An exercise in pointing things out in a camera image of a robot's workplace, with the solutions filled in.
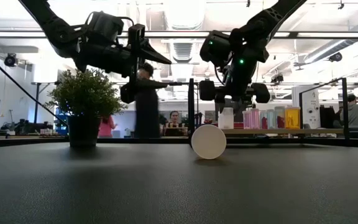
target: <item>person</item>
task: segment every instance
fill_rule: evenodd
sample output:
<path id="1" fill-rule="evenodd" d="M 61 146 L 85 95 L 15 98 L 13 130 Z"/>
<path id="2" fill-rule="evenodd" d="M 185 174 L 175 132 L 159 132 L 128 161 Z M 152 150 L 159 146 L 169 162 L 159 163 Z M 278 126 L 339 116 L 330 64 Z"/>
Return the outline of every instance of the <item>person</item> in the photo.
<path id="1" fill-rule="evenodd" d="M 340 108 L 339 111 L 335 113 L 334 122 L 333 122 L 334 128 L 343 128 L 341 124 L 341 113 L 342 113 L 342 108 Z"/>
<path id="2" fill-rule="evenodd" d="M 149 80 L 154 68 L 149 63 L 139 66 L 138 79 Z M 154 89 L 141 90 L 135 96 L 136 123 L 135 138 L 159 138 L 160 123 L 158 96 Z"/>
<path id="3" fill-rule="evenodd" d="M 170 124 L 172 124 L 173 127 L 179 127 L 179 112 L 178 111 L 171 111 L 169 114 L 169 118 L 171 120 Z"/>
<path id="4" fill-rule="evenodd" d="M 179 122 L 179 112 L 171 111 L 169 114 L 170 121 L 168 127 L 165 129 L 165 136 L 184 136 L 186 129 L 183 128 Z"/>
<path id="5" fill-rule="evenodd" d="M 99 138 L 112 138 L 111 130 L 114 130 L 117 124 L 114 124 L 111 116 L 102 118 L 99 125 Z"/>
<path id="6" fill-rule="evenodd" d="M 347 96 L 347 117 L 349 118 L 349 127 L 358 128 L 358 104 L 356 96 L 350 94 Z M 343 121 L 343 110 L 341 111 L 341 121 Z"/>

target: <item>black pole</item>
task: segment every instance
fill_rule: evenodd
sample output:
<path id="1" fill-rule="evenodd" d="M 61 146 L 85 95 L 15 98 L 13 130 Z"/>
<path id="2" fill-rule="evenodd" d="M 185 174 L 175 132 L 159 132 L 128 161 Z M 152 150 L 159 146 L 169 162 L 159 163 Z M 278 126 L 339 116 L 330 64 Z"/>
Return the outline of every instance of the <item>black pole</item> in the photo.
<path id="1" fill-rule="evenodd" d="M 299 114 L 299 116 L 300 116 L 300 128 L 301 129 L 303 129 L 303 100 L 302 100 L 302 94 L 303 93 L 299 93 L 299 107 L 301 108 L 301 110 L 300 110 L 300 114 Z"/>
<path id="2" fill-rule="evenodd" d="M 47 110 L 50 114 L 52 114 L 54 117 L 56 117 L 62 124 L 64 124 L 65 126 L 67 126 L 67 123 L 60 119 L 58 116 L 56 116 L 52 111 L 50 111 L 50 109 L 48 109 L 46 106 L 44 106 L 43 104 L 41 104 L 38 100 L 36 100 L 29 92 L 27 92 L 22 86 L 20 86 L 20 84 L 18 84 L 16 82 L 15 79 L 13 79 L 4 69 L 1 68 L 0 66 L 0 71 L 6 75 L 8 77 L 8 79 L 10 79 L 17 87 L 19 87 L 19 89 L 21 89 L 28 97 L 30 97 L 31 100 L 34 100 L 38 105 L 40 105 L 41 107 L 43 107 L 45 110 Z"/>
<path id="3" fill-rule="evenodd" d="M 37 92 L 35 94 L 35 100 L 38 101 L 38 97 L 40 95 L 40 85 L 41 83 L 37 83 Z M 38 115 L 38 103 L 35 102 L 35 110 L 34 110 L 34 124 L 37 123 L 37 115 Z"/>
<path id="4" fill-rule="evenodd" d="M 194 79 L 191 78 L 189 82 L 188 92 L 188 114 L 189 114 L 189 127 L 188 137 L 191 139 L 195 130 L 195 112 L 194 112 Z"/>
<path id="5" fill-rule="evenodd" d="M 347 82 L 346 78 L 342 78 L 342 100 L 343 100 L 343 134 L 345 140 L 349 140 L 349 112 L 347 105 Z"/>
<path id="6" fill-rule="evenodd" d="M 199 111 L 198 111 L 198 99 L 199 99 L 198 94 L 199 94 L 199 91 L 198 91 L 198 86 L 197 86 L 197 113 L 199 113 Z"/>

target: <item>black flower pot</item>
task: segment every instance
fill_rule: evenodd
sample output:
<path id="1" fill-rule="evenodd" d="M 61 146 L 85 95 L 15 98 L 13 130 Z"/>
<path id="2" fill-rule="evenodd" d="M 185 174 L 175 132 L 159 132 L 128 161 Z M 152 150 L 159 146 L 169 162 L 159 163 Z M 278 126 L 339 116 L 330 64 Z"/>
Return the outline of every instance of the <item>black flower pot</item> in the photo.
<path id="1" fill-rule="evenodd" d="M 95 147 L 98 141 L 100 118 L 68 116 L 68 137 L 70 147 Z"/>

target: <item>white disc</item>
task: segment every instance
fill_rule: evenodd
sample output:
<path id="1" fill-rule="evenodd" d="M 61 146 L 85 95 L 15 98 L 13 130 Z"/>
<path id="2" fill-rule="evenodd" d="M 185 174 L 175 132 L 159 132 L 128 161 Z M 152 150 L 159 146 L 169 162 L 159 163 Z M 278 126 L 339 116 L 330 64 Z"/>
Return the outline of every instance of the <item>white disc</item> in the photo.
<path id="1" fill-rule="evenodd" d="M 191 137 L 191 146 L 201 158 L 216 159 L 226 149 L 226 136 L 214 125 L 202 125 Z"/>

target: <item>clear plastic bottle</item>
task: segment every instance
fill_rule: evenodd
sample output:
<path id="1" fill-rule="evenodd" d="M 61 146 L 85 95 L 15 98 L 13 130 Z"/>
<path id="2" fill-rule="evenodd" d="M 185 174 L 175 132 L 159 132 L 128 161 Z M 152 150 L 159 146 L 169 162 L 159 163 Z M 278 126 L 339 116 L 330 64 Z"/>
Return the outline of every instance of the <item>clear plastic bottle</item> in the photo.
<path id="1" fill-rule="evenodd" d="M 223 108 L 218 117 L 218 127 L 220 129 L 234 129 L 233 108 Z"/>
<path id="2" fill-rule="evenodd" d="M 244 123 L 244 129 L 251 128 L 251 111 L 243 111 L 242 112 L 242 120 Z"/>
<path id="3" fill-rule="evenodd" d="M 251 129 L 259 129 L 259 109 L 251 109 Z"/>
<path id="4" fill-rule="evenodd" d="M 267 129 L 267 112 L 266 111 L 259 111 L 259 123 L 261 129 Z"/>
<path id="5" fill-rule="evenodd" d="M 277 128 L 285 128 L 285 107 L 276 106 L 274 108 L 277 117 Z"/>
<path id="6" fill-rule="evenodd" d="M 267 110 L 267 126 L 269 129 L 276 129 L 276 112 L 273 109 Z"/>
<path id="7" fill-rule="evenodd" d="M 285 108 L 285 128 L 300 129 L 300 110 L 299 107 Z"/>

